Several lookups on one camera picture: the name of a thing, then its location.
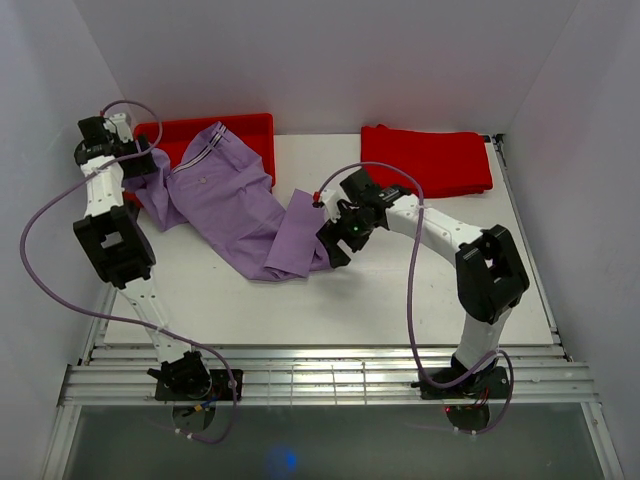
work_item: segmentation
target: white bracket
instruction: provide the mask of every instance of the white bracket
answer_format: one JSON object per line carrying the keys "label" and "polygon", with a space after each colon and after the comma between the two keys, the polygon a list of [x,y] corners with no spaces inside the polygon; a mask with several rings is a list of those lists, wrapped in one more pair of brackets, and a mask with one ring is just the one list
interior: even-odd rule
{"label": "white bracket", "polygon": [[98,174],[87,182],[87,209],[84,212],[85,217],[98,217],[103,213],[111,210],[111,207],[120,207],[124,205],[122,198],[122,177],[124,172],[122,167],[117,163],[101,170],[103,165],[110,162],[115,157],[100,156],[92,158],[82,165],[80,169],[85,177],[93,172]]}
{"label": "white bracket", "polygon": [[324,210],[332,222],[340,218],[340,210],[338,210],[338,200],[340,199],[342,199],[340,193],[335,190],[323,190],[320,193],[320,201],[324,204]]}
{"label": "white bracket", "polygon": [[133,141],[133,132],[129,126],[130,119],[126,113],[116,113],[105,119],[105,128],[111,133],[115,133],[123,143]]}
{"label": "white bracket", "polygon": [[[160,302],[153,276],[149,280],[137,278],[127,283],[127,287],[119,292],[127,299],[141,320],[157,325],[158,328],[168,328],[168,316]],[[191,351],[191,346],[173,340],[158,330],[147,328],[151,337],[156,356],[160,363],[174,362],[182,358],[184,352]]]}
{"label": "white bracket", "polygon": [[[418,197],[408,195],[396,200],[387,210],[389,230],[414,238],[420,212]],[[456,252],[463,243],[472,243],[482,236],[482,229],[468,225],[432,207],[424,208],[420,242],[456,266]]]}

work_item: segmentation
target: red folded cloth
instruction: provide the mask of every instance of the red folded cloth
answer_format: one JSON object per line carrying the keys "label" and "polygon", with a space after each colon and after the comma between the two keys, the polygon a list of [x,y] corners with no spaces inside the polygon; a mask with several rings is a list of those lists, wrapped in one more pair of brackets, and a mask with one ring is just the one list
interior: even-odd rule
{"label": "red folded cloth", "polygon": [[[362,162],[382,162],[405,171],[425,198],[455,197],[493,188],[484,139],[476,133],[420,133],[378,125],[362,127]],[[383,187],[397,184],[418,193],[403,176],[367,167]]]}

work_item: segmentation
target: glass panel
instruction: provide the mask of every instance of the glass panel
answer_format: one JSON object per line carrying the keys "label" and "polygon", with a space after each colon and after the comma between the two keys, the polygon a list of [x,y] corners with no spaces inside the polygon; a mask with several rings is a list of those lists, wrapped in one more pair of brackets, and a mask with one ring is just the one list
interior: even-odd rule
{"label": "glass panel", "polygon": [[[152,425],[172,425],[169,407],[84,407],[65,478],[602,478],[578,404],[512,405],[476,438],[407,426],[449,426],[442,410],[242,407],[229,438],[209,446]],[[219,408],[207,433],[228,414]]]}

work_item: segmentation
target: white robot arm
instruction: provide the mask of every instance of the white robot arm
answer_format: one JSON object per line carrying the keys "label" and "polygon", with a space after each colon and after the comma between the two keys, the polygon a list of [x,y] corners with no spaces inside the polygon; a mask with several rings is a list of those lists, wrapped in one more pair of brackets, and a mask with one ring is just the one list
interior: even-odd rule
{"label": "white robot arm", "polygon": [[[340,183],[347,199],[336,191],[325,190],[316,197],[316,206],[328,212],[327,223],[318,238],[329,252],[331,265],[345,266],[350,258],[338,246],[343,241],[352,252],[364,247],[372,231],[383,227],[415,238],[418,214],[423,208],[418,198],[408,190],[375,184],[364,169],[351,174]],[[424,208],[420,241],[445,258],[457,274],[458,298],[466,311],[462,337],[452,357],[451,368],[434,376],[448,382],[476,365],[487,352],[498,347],[500,334],[529,279],[509,231],[496,225],[481,229],[440,212]],[[474,394],[484,388],[483,382],[505,384],[502,367],[487,360],[475,370],[475,375],[461,383],[455,393]],[[423,398],[444,398],[452,391],[442,391],[419,382]],[[505,388],[493,389],[494,398],[504,397]]]}
{"label": "white robot arm", "polygon": [[[147,149],[146,138],[134,139],[125,114],[90,117],[78,126],[84,140],[76,148],[76,163],[85,176],[99,173],[87,182],[87,209],[74,223],[74,232],[102,281],[113,284],[141,320],[168,329],[169,317],[153,280],[153,250],[137,225],[137,207],[122,194],[123,178],[152,173],[157,167],[147,155],[103,168],[114,158]],[[212,382],[200,352],[158,330],[147,328],[147,333],[161,364],[160,370],[148,373],[168,389],[169,397],[207,395]]]}

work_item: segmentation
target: purple cloth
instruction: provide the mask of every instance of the purple cloth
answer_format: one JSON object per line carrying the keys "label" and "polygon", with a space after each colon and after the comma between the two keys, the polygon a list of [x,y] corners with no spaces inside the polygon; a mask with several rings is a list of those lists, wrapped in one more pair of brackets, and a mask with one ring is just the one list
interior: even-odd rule
{"label": "purple cloth", "polygon": [[218,255],[251,280],[282,281],[330,268],[316,239],[324,224],[308,193],[287,211],[271,194],[262,159],[220,122],[200,132],[180,165],[154,150],[159,171],[126,183],[164,231],[188,221]]}

